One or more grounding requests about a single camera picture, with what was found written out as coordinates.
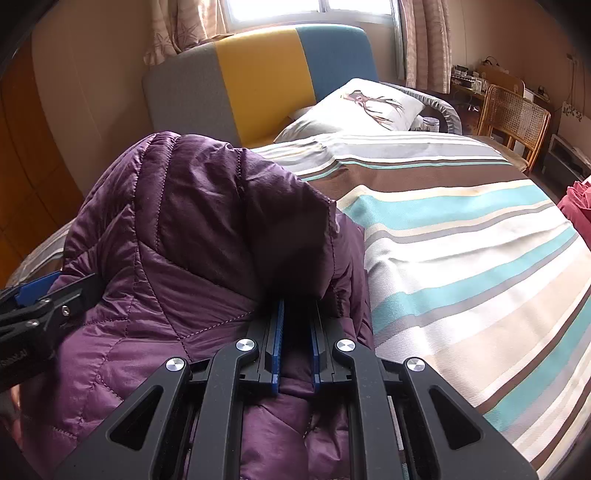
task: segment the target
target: striped bedsheet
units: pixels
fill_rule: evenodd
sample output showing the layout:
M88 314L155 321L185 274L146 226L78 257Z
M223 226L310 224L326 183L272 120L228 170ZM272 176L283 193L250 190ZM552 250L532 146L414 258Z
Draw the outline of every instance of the striped bedsheet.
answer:
M427 360L548 477L591 413L591 252L552 201L455 135L255 151L365 227L377 354Z

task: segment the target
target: pink curtain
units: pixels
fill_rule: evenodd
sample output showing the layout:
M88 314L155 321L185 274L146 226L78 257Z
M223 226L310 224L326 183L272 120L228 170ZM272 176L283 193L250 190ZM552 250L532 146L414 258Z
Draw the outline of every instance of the pink curtain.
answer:
M157 65L227 32L218 0L151 0L152 42L144 56Z
M406 86L449 93L452 73L447 0L401 0L406 39Z

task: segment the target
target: turquoise stripe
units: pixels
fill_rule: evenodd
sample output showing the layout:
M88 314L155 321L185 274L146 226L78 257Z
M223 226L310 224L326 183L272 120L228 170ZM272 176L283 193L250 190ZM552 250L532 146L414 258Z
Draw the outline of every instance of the turquoise stripe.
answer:
M484 415L494 428L501 432L506 430L548 388L565 368L590 325L591 300L588 300L558 345L532 373Z
M507 165L505 160L503 161L465 161L465 162L425 162L425 163L413 163L407 165L368 165L365 163L361 163L358 161L337 161L338 165L336 167L332 167L330 170L325 171L324 173L320 173L313 177L308 177L307 179L302 179L303 181L312 181L323 179L327 177L335 170L338 170L341 165L360 165L366 168L373 168L375 170L396 170L398 168L414 168L414 167L455 167L455 166L462 166L462 165Z
M384 202L371 195L361 195L344 212L365 228L383 223L393 230L407 230L473 220L503 208L533 205L543 200L548 197L532 184L477 196L440 196L400 202Z
M390 295L372 311L374 333L380 332L390 323L406 315L419 316L436 308L460 303L496 287L543 260L576 234L574 229L569 227L552 240L511 262L443 287L424 288L414 293L397 292Z

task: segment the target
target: metal bolt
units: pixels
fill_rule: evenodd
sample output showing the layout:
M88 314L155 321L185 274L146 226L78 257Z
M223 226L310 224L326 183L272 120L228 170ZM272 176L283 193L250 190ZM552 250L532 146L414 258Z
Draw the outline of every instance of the metal bolt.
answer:
M250 338L243 338L242 340L238 340L236 342L236 348L238 348L241 352L250 352L255 347L255 342L250 340Z
M425 362L423 362L420 358L410 358L407 361L407 367L413 372L422 372L425 370Z
M352 352L355 350L355 342L353 340L349 340L348 338L343 338L336 342L336 347L341 352Z
M184 367L184 360L182 358L171 358L166 362L166 370L171 372L178 372Z

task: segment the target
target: headboard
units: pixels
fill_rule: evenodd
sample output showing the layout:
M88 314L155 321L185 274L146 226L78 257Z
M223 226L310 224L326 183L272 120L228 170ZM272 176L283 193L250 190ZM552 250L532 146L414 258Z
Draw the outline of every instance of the headboard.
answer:
M365 32L347 25L263 28L198 46L144 77L155 131L260 147L353 78L378 81Z

